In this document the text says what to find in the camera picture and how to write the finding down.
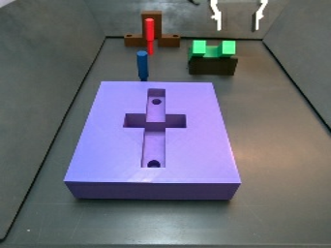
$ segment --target blue cylinder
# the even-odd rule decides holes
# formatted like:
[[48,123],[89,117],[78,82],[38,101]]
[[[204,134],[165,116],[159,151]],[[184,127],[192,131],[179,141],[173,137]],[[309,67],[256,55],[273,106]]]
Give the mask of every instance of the blue cylinder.
[[147,81],[148,78],[148,54],[144,50],[137,52],[137,66],[139,66],[139,77],[141,81]]

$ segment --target gray wall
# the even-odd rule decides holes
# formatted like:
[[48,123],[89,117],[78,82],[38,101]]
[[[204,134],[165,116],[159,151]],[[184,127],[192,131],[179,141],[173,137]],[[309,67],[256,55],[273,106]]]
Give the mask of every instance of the gray wall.
[[264,43],[331,127],[331,1],[291,0]]
[[0,239],[16,217],[104,33],[82,0],[0,9]]
[[259,10],[259,0],[219,0],[223,12],[223,30],[216,30],[211,19],[209,1],[193,6],[187,0],[85,0],[107,36],[141,33],[140,12],[163,12],[163,32],[183,37],[261,39],[289,0],[268,0],[260,30],[252,32],[252,14]]

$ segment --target gray surface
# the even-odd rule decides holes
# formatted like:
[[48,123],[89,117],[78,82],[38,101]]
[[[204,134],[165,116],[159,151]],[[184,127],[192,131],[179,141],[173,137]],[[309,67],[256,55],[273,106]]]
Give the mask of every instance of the gray surface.
[[10,227],[104,34],[80,0],[0,9],[0,239]]
[[183,37],[261,39],[289,0],[268,0],[260,21],[260,30],[252,32],[252,14],[260,8],[259,0],[220,0],[223,30],[211,19],[209,0],[195,6],[187,0],[85,0],[107,36],[141,33],[141,11],[163,12],[163,33]]
[[215,84],[243,182],[233,200],[72,197],[62,177],[100,82],[139,79],[123,44],[105,41],[2,244],[331,244],[329,133],[261,42],[237,42],[233,77],[187,73],[188,41],[149,59],[149,80]]
[[329,0],[292,0],[264,42],[331,128],[329,10]]

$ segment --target green block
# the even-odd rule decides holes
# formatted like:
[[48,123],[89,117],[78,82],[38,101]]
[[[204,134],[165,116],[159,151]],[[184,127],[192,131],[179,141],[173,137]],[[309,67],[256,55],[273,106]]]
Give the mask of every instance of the green block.
[[192,41],[191,55],[201,57],[205,53],[207,42],[205,41]]
[[217,46],[207,46],[205,47],[205,53],[203,55],[204,58],[217,58]]
[[219,57],[231,57],[235,55],[235,41],[223,41],[217,47]]

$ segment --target gray floor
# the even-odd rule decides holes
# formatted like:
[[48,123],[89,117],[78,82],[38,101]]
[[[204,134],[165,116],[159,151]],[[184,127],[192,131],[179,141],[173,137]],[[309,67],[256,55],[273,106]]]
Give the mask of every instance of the gray floor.
[[160,48],[149,80],[212,81],[241,176],[232,201],[77,201],[62,177],[103,80],[137,80],[136,49],[107,40],[2,244],[331,244],[331,139],[261,42],[233,77],[187,74]]

